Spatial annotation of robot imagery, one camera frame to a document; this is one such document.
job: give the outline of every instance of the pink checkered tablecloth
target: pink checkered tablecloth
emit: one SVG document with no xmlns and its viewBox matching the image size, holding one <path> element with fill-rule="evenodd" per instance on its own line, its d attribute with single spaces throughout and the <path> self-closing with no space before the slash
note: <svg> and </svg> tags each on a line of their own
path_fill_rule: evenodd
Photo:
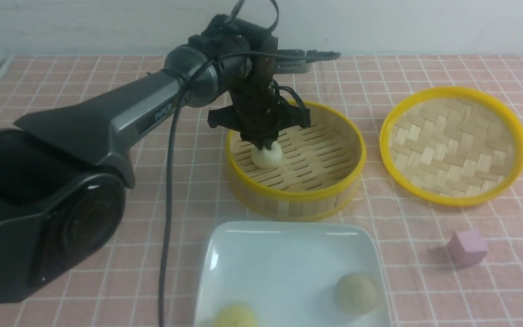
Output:
<svg viewBox="0 0 523 327">
<path fill-rule="evenodd" d="M 75 104 L 162 67 L 162 56 L 16 57 L 0 79 L 0 128 L 27 112 Z M 387 113 L 413 92 L 440 85 L 480 89 L 523 122 L 523 56 L 347 56 L 309 74 L 277 76 L 303 99 L 346 114 L 367 143 L 363 187 L 328 222 L 365 228 L 388 281 L 395 326 L 523 327 L 523 174 L 493 201 L 445 208 L 402 190 L 380 160 L 378 132 Z M 229 190 L 221 129 L 207 108 L 185 108 L 176 139 L 174 221 L 166 279 L 168 325 L 191 326 L 205 246 L 225 221 L 263 219 Z M 102 250 L 32 298 L 0 306 L 0 327 L 156 326 L 158 260 L 164 228 L 168 128 L 131 151 L 138 180 L 122 225 Z M 444 245 L 457 230 L 478 228 L 488 256 L 455 269 Z"/>
</svg>

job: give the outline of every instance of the white plate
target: white plate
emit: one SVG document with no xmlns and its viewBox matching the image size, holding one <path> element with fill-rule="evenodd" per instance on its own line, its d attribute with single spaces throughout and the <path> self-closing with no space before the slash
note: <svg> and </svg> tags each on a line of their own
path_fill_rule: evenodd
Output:
<svg viewBox="0 0 523 327">
<path fill-rule="evenodd" d="M 353 319 L 334 302 L 347 273 L 369 273 L 380 290 L 377 308 Z M 259 327 L 390 327 L 380 262 L 370 235 L 349 225 L 229 222 L 211 236 L 201 274 L 195 327 L 245 304 Z"/>
</svg>

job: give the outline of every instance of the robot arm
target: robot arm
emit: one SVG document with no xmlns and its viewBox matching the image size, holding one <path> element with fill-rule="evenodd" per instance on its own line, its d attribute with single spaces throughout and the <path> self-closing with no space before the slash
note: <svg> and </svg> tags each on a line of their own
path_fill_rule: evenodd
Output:
<svg viewBox="0 0 523 327">
<path fill-rule="evenodd" d="M 282 129 L 309 126 L 309 111 L 273 75 L 304 73 L 340 54 L 277 46 L 271 29 L 218 15 L 162 70 L 0 130 L 0 303 L 24 300 L 104 246 L 135 184 L 130 148 L 181 107 L 228 91 L 232 105 L 210 110 L 210 126 L 234 129 L 260 149 Z M 293 93 L 296 106 L 280 91 Z"/>
<path fill-rule="evenodd" d="M 304 73 L 308 63 L 336 59 L 340 54 L 278 50 L 277 38 L 267 29 L 241 19 L 234 19 L 228 27 L 226 21 L 226 15 L 214 17 L 201 35 L 170 52 L 157 73 L 77 105 L 27 114 L 14 124 L 91 165 L 111 166 L 129 188 L 134 186 L 129 149 L 176 108 L 208 105 L 226 91 L 233 105 L 210 112 L 212 128 L 236 130 L 260 149 L 264 145 L 269 149 L 280 130 L 296 125 L 307 128 L 309 111 L 301 101 L 289 105 L 280 96 L 273 75 Z M 279 59 L 249 54 L 253 51 Z M 180 94 L 197 70 L 211 60 L 193 79 L 189 91 Z"/>
</svg>

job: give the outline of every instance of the yellow rim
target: yellow rim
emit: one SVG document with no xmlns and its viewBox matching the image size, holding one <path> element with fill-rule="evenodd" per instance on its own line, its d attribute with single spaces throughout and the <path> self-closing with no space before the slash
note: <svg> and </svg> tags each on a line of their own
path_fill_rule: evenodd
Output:
<svg viewBox="0 0 523 327">
<path fill-rule="evenodd" d="M 496 188 L 480 194 L 474 197 L 462 197 L 462 198 L 452 198 L 444 197 L 441 195 L 434 194 L 429 191 L 425 191 L 417 186 L 411 184 L 403 174 L 395 168 L 392 158 L 390 157 L 389 150 L 389 135 L 393 126 L 396 124 L 397 120 L 412 106 L 424 102 L 430 99 L 436 98 L 463 98 L 475 101 L 487 108 L 493 110 L 502 120 L 506 123 L 512 136 L 514 137 L 514 146 L 515 146 L 515 158 L 514 165 L 510 174 L 498 185 Z M 517 116 L 514 112 L 506 107 L 498 99 L 482 93 L 475 89 L 467 89 L 464 87 L 437 87 L 435 89 L 426 89 L 419 93 L 408 97 L 401 101 L 395 109 L 393 109 L 390 114 L 386 117 L 382 129 L 380 131 L 380 156 L 382 157 L 382 162 L 384 163 L 386 170 L 394 178 L 398 184 L 400 184 L 407 191 L 426 199 L 427 201 L 438 203 L 442 205 L 448 205 L 452 207 L 468 207 L 471 205 L 477 205 L 484 203 L 490 199 L 501 194 L 511 184 L 518 178 L 523 170 L 523 127 Z"/>
<path fill-rule="evenodd" d="M 299 201 L 314 201 L 315 199 L 321 199 L 330 197 L 332 195 L 336 195 L 340 193 L 341 191 L 345 190 L 347 186 L 349 186 L 353 180 L 357 179 L 360 175 L 360 172 L 363 169 L 363 166 L 365 165 L 366 161 L 366 145 L 365 140 L 363 139 L 363 136 L 360 134 L 359 129 L 353 124 L 348 118 L 344 117 L 343 114 L 340 114 L 338 111 L 325 106 L 321 105 L 316 102 L 311 101 L 304 101 L 306 105 L 314 106 L 323 110 L 328 110 L 333 114 L 336 114 L 336 116 L 339 116 L 342 118 L 347 124 L 351 125 L 351 127 L 356 132 L 357 136 L 359 137 L 360 141 L 360 158 L 359 163 L 351 171 L 351 173 L 346 176 L 343 180 L 340 182 L 328 186 L 327 188 L 322 188 L 320 190 L 316 191 L 307 191 L 307 192 L 286 192 L 282 190 L 276 190 L 274 188 L 268 188 L 267 186 L 263 186 L 261 184 L 258 184 L 253 181 L 253 179 L 249 178 L 241 169 L 239 169 L 239 166 L 237 163 L 233 160 L 233 156 L 231 155 L 231 137 L 234 133 L 234 131 L 230 130 L 227 136 L 226 140 L 226 156 L 227 156 L 227 162 L 231 166 L 231 169 L 234 170 L 234 172 L 237 174 L 239 180 L 243 181 L 249 188 L 255 189 L 256 192 L 259 192 L 267 197 L 276 198 L 276 199 L 297 199 Z"/>
<path fill-rule="evenodd" d="M 241 193 L 239 193 L 236 189 L 233 183 L 229 183 L 229 187 L 231 188 L 231 191 L 235 195 L 235 197 L 239 200 L 239 202 L 243 203 L 246 207 L 248 207 L 250 210 L 255 211 L 256 213 L 260 213 L 266 217 L 271 217 L 278 221 L 288 221 L 288 222 L 313 222 L 313 221 L 319 221 L 325 218 L 328 218 L 339 211 L 342 211 L 344 207 L 346 207 L 349 203 L 351 203 L 352 199 L 355 197 L 356 191 L 359 189 L 359 183 L 355 186 L 355 188 L 352 190 L 352 194 L 348 199 L 346 199 L 341 205 L 338 205 L 332 210 L 326 211 L 325 213 L 320 213 L 318 215 L 309 216 L 309 217 L 299 217 L 299 218 L 292 218 L 289 216 L 278 216 L 276 213 L 272 213 L 270 211 L 265 211 L 260 209 L 258 206 L 253 205 L 253 203 L 247 201 L 245 197 L 241 196 Z"/>
</svg>

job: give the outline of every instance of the purple block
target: purple block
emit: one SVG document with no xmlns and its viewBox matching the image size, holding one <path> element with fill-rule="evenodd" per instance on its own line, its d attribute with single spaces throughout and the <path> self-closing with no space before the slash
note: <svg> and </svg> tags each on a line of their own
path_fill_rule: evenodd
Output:
<svg viewBox="0 0 523 327">
<path fill-rule="evenodd" d="M 469 267 L 480 263 L 488 254 L 488 244 L 477 229 L 456 232 L 447 244 L 456 265 Z"/>
</svg>

